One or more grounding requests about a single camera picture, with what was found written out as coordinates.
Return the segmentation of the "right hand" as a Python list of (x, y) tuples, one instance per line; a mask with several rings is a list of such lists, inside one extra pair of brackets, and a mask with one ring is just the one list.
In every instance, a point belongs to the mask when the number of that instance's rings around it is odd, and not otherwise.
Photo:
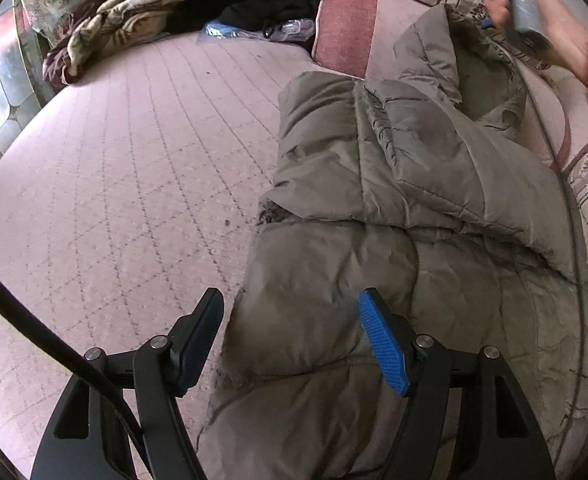
[(585, 86), (588, 84), (588, 29), (585, 28), (560, 0), (536, 0), (544, 36), (550, 47), (539, 60), (557, 65), (574, 74)]

